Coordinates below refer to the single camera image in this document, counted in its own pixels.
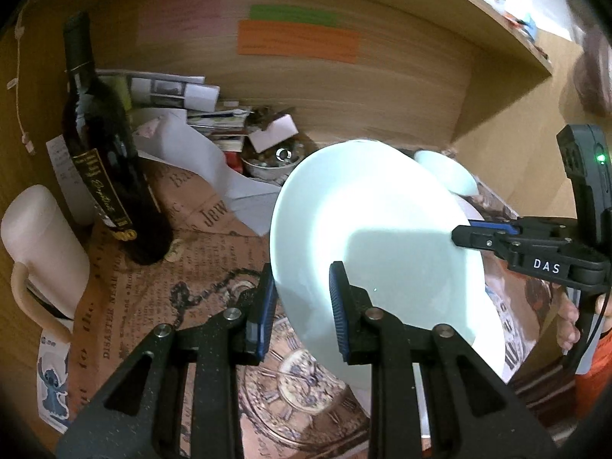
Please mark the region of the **person's right hand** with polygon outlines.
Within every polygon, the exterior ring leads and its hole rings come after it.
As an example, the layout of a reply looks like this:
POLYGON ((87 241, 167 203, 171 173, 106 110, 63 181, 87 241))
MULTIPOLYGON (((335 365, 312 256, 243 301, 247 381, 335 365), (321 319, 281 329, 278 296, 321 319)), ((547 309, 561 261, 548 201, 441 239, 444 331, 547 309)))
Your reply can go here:
MULTIPOLYGON (((606 294, 600 295, 596 300, 596 314, 603 316, 603 327, 601 337, 606 336, 611 330, 611 304, 606 301, 606 294)), ((555 291, 557 301, 557 344, 564 353, 570 351, 580 339, 581 335, 576 328, 579 318, 578 308, 568 298, 565 288, 559 286, 555 291)))

